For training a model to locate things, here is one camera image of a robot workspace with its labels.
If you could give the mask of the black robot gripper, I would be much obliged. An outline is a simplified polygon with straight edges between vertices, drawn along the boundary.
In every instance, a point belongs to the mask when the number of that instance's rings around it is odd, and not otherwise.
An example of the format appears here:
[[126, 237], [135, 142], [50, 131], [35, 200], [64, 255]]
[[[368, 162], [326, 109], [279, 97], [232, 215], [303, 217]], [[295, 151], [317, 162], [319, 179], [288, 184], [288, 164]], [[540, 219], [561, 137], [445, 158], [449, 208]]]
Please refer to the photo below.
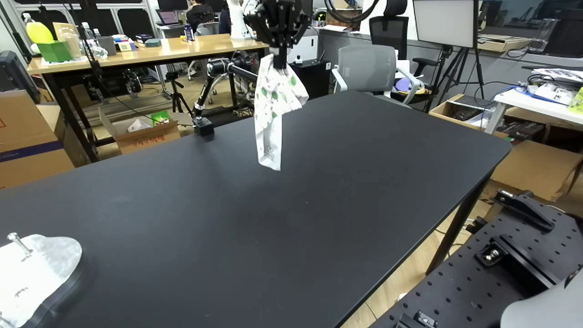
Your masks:
[[294, 47], [308, 29], [312, 13], [303, 0], [257, 0], [244, 24], [272, 47]]

